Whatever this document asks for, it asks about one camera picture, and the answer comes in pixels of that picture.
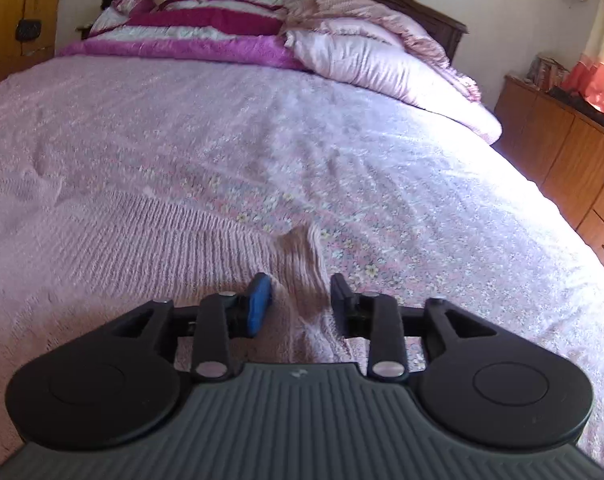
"circular cover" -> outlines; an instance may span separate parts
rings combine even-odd
[[[524,340],[514,351],[488,347],[490,339],[464,340],[427,367],[418,395],[429,415],[492,448],[536,450],[575,440],[593,399],[584,373]]]
[[[61,347],[28,363],[6,389],[20,435],[53,449],[89,450],[132,440],[175,407],[173,366],[134,340]]]

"gray ribbed panel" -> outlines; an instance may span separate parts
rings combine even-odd
[[[352,364],[246,365],[235,380],[193,390],[180,415],[143,440],[95,453],[28,444],[0,467],[0,480],[311,478],[595,480],[604,472],[572,446],[535,455],[467,446],[429,426],[405,389],[372,383]]]

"bed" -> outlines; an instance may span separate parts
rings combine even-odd
[[[377,1],[453,57],[461,23],[412,0]],[[207,272],[197,255],[173,257],[191,244],[182,235],[144,249],[157,256],[139,263],[152,280],[128,283],[126,269],[109,267],[102,245],[130,266],[144,245],[133,213],[99,239],[29,230],[69,205],[80,222],[77,201],[124,193],[126,204],[152,200],[176,218],[202,210],[263,237],[312,225],[320,253],[306,256],[322,276],[342,272],[407,306],[442,294],[569,358],[596,399],[579,445],[604,466],[604,268],[472,125],[429,111],[453,107],[446,99],[411,106],[276,66],[81,54],[0,83],[0,212],[11,211],[0,214],[0,461],[19,445],[2,395],[21,364],[149,297],[183,306],[219,288],[214,276],[187,277]],[[344,346],[325,292],[313,298],[297,305],[288,353],[271,333],[249,354],[361,362],[362,341]],[[422,367],[417,343],[407,348]]]

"ribbed knit fabric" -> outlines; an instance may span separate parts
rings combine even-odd
[[[106,192],[57,203],[59,182],[0,181],[0,461],[19,445],[3,393],[20,365],[152,298],[197,304],[271,275],[274,304],[237,357],[353,360],[335,336],[319,232],[282,237],[147,196]],[[176,366],[188,365],[184,346]]]

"bed sheet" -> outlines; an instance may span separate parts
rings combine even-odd
[[[582,367],[596,405],[580,446],[604,465],[604,268],[459,123],[309,73],[74,56],[0,83],[0,176],[15,171],[61,179],[58,200],[118,189],[273,234],[313,222],[355,289],[444,295]]]

